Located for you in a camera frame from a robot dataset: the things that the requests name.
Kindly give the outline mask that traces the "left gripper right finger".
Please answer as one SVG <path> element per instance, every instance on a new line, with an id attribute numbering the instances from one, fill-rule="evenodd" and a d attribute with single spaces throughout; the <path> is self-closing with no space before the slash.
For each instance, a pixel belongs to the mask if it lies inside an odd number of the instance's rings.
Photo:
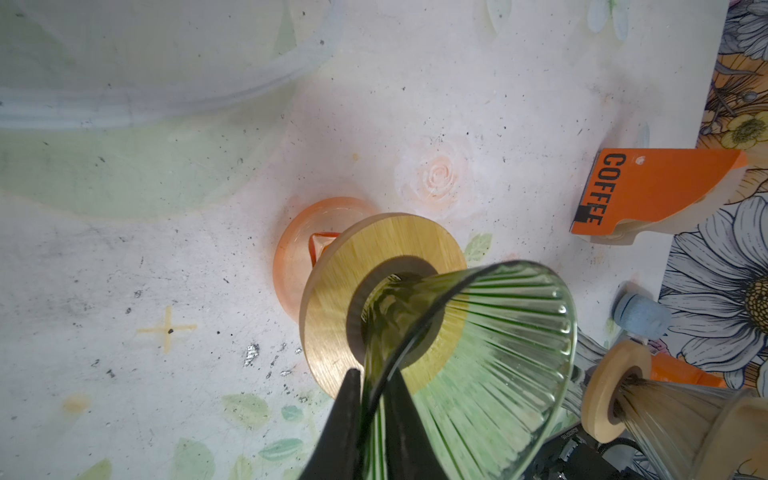
<path id="1" fill-rule="evenodd" d="M 393 372 L 383 397 L 388 478 L 447 479 L 399 370 Z"/>

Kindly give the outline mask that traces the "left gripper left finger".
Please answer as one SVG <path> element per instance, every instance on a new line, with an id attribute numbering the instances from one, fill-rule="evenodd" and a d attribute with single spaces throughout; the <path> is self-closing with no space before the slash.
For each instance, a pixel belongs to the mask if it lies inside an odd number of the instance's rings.
<path id="1" fill-rule="evenodd" d="M 325 427 L 301 480 L 356 479 L 360 459 L 361 371 L 349 369 L 342 381 Z"/>

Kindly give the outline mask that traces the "green glass dripper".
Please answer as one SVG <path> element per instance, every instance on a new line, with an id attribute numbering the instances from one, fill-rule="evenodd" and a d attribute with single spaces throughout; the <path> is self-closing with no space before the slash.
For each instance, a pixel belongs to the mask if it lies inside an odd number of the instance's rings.
<path id="1" fill-rule="evenodd" d="M 366 301 L 362 475 L 389 479 L 384 390 L 403 376 L 450 479 L 518 479 L 542 446 L 574 365 L 577 319 L 550 268 L 509 261 L 387 277 Z"/>

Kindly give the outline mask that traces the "wooden ring holder front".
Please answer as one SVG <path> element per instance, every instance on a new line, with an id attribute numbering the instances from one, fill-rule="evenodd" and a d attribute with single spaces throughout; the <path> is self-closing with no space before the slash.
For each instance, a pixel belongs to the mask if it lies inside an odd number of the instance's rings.
<path id="1" fill-rule="evenodd" d="M 600 443 L 617 439 L 626 429 L 614 412 L 622 383 L 629 378 L 649 379 L 650 351 L 627 340 L 611 348 L 598 363 L 587 384 L 581 407 L 584 430 Z"/>

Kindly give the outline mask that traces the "wooden ring holder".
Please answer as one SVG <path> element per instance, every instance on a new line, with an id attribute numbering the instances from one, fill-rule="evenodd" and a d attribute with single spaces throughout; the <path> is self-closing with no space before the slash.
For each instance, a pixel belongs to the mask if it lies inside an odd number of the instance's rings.
<path id="1" fill-rule="evenodd" d="M 622 383 L 629 378 L 649 379 L 650 351 L 627 340 L 611 348 L 598 363 L 587 384 L 581 407 L 584 430 L 600 443 L 617 439 L 626 429 L 614 412 Z"/>
<path id="2" fill-rule="evenodd" d="M 378 214 L 345 230 L 321 254 L 305 285 L 301 343 L 322 390 L 337 396 L 346 372 L 364 362 L 360 315 L 394 274 L 417 279 L 466 269 L 457 241 L 438 223 L 407 213 Z"/>

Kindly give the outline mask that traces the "orange glass carafe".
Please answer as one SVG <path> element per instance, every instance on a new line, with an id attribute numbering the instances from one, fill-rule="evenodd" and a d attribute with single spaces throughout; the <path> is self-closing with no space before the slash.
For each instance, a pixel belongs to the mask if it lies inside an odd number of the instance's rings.
<path id="1" fill-rule="evenodd" d="M 301 211 L 277 243 L 272 278 L 284 312 L 299 321 L 302 294 L 323 252 L 348 228 L 379 213 L 372 203 L 354 197 L 332 197 Z"/>

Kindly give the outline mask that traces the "clear grey glass dripper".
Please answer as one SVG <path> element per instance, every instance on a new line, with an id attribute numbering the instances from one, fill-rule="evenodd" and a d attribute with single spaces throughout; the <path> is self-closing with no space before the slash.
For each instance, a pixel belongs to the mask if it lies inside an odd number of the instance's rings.
<path id="1" fill-rule="evenodd" d="M 689 479 L 696 455 L 719 415 L 751 389 L 651 380 L 623 382 L 616 414 L 661 479 Z"/>

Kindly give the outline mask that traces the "orange coffee filter pack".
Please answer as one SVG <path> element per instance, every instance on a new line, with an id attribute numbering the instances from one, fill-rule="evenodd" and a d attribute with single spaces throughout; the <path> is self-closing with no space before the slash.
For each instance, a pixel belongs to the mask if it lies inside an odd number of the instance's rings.
<path id="1" fill-rule="evenodd" d="M 723 207 L 747 167 L 740 150 L 604 148 L 570 232 L 607 245 L 631 245 L 646 231 L 679 233 Z"/>

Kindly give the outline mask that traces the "clear grey glass carafe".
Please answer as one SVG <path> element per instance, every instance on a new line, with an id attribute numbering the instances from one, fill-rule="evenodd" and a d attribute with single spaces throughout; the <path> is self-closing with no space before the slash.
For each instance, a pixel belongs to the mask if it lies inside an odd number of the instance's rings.
<path id="1" fill-rule="evenodd" d="M 563 400 L 563 407 L 577 417 L 581 417 L 583 397 L 593 373 L 606 354 L 605 347 L 578 330 L 573 370 Z"/>

